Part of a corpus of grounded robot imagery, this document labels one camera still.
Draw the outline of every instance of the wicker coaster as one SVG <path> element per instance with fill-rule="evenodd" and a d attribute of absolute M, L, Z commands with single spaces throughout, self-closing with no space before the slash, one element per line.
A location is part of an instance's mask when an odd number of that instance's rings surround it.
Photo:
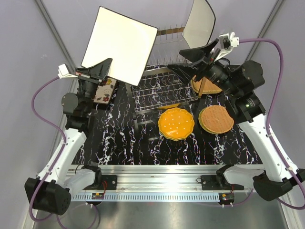
<path fill-rule="evenodd" d="M 195 79 L 195 77 L 191 80 L 191 84 L 192 84 L 194 91 L 196 93 L 198 93 L 202 79 L 198 82 L 195 82 L 194 79 Z M 219 87 L 217 87 L 214 83 L 212 83 L 211 81 L 209 81 L 207 79 L 206 83 L 204 85 L 202 94 L 217 94 L 217 93 L 220 93 L 221 91 L 222 90 Z"/>
<path fill-rule="evenodd" d="M 223 134 L 232 129 L 234 120 L 223 106 L 212 105 L 199 113 L 201 127 L 211 134 Z"/>
<path fill-rule="evenodd" d="M 180 108 L 166 110 L 158 121 L 159 131 L 174 141 L 186 139 L 193 132 L 194 125 L 193 116 Z"/>

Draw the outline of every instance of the gray wall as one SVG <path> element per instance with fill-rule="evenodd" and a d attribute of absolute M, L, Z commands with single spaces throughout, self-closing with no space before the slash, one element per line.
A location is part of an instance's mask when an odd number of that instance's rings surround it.
<path fill-rule="evenodd" d="M 284 76 L 274 113 L 272 128 L 290 158 L 305 168 L 305 1 L 285 1 L 266 37 L 277 41 L 284 53 Z M 270 44 L 261 44 L 254 60 L 262 64 L 265 85 L 256 90 L 269 108 L 279 73 L 278 53 Z M 293 190 L 295 204 L 304 204 L 299 188 Z M 305 212 L 299 211 L 305 227 Z"/>
<path fill-rule="evenodd" d="M 55 130 L 31 111 L 31 97 L 65 62 L 33 0 L 0 2 L 1 228 L 19 229 L 28 201 L 24 183 L 46 164 Z M 70 82 L 56 81 L 37 98 L 38 112 L 58 123 Z"/>
<path fill-rule="evenodd" d="M 80 66 L 99 6 L 160 27 L 186 23 L 193 0 L 42 0 L 75 63 Z M 276 0 L 210 0 L 216 15 L 212 38 L 227 30 L 240 38 L 257 37 Z M 241 63 L 251 45 L 245 44 L 229 58 Z"/>

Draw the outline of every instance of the metal beam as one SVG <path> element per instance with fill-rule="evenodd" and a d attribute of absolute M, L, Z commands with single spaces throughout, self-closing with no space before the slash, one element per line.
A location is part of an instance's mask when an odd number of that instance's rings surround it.
<path fill-rule="evenodd" d="M 49 16 L 47 9 L 45 8 L 45 5 L 43 4 L 42 0 L 35 0 L 35 2 L 36 2 L 36 5 L 37 5 L 39 11 L 41 12 L 43 18 L 45 19 L 51 33 L 53 34 L 56 42 L 58 43 L 58 46 L 59 46 L 62 54 L 64 55 L 64 57 L 67 61 L 69 71 L 74 72 L 76 69 L 75 63 L 74 63 L 73 59 L 71 58 L 66 46 L 64 45 L 59 33 L 57 32 L 57 30 L 54 26 L 54 23 L 53 23 L 51 17 Z"/>
<path fill-rule="evenodd" d="M 258 37 L 257 38 L 263 38 L 268 29 L 270 28 L 271 24 L 273 23 L 273 21 L 275 20 L 278 12 L 280 11 L 281 7 L 283 6 L 284 2 L 286 0 L 277 0 L 275 5 L 273 6 L 273 9 L 271 10 L 265 24 L 263 25 L 261 31 L 259 32 L 258 34 Z M 246 58 L 246 61 L 248 60 L 251 60 L 254 56 L 254 53 L 256 52 L 258 46 L 259 46 L 260 42 L 255 42 L 254 45 L 252 46 L 252 49 L 250 50 L 247 58 Z"/>

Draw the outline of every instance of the wire rack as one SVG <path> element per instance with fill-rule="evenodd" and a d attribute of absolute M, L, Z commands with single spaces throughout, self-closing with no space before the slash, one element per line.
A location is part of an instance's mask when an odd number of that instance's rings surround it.
<path fill-rule="evenodd" d="M 157 67 L 149 66 L 147 70 Z M 172 72 L 143 76 L 138 86 L 132 86 L 132 97 L 136 112 L 197 100 L 191 84 L 182 84 Z"/>

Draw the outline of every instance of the floor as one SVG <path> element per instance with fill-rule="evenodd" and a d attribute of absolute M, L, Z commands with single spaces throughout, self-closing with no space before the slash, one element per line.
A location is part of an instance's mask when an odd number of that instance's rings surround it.
<path fill-rule="evenodd" d="M 194 116 L 195 128 L 186 140 L 167 140 L 158 129 L 158 118 L 164 110 L 138 116 L 139 131 L 134 128 L 131 109 L 134 101 L 126 94 L 124 83 L 118 83 L 108 105 L 96 105 L 94 128 L 73 164 L 91 161 L 100 165 L 214 165 L 261 164 L 261 160 L 244 132 L 234 126 L 222 135 L 204 131 L 198 122 L 199 112 L 210 105 L 224 104 L 223 93 L 205 95 L 199 107 L 180 106 Z"/>
<path fill-rule="evenodd" d="M 236 202 L 245 193 L 236 195 Z M 288 229 L 282 208 L 274 200 L 264 201 L 257 194 L 243 205 L 221 208 L 216 203 L 183 202 L 104 202 L 98 206 L 99 217 L 94 229 Z M 46 213 L 39 212 L 42 218 Z M 62 224 L 69 229 L 88 228 L 95 211 L 78 202 L 72 202 L 68 212 L 61 216 Z M 52 216 L 34 229 L 60 229 Z"/>

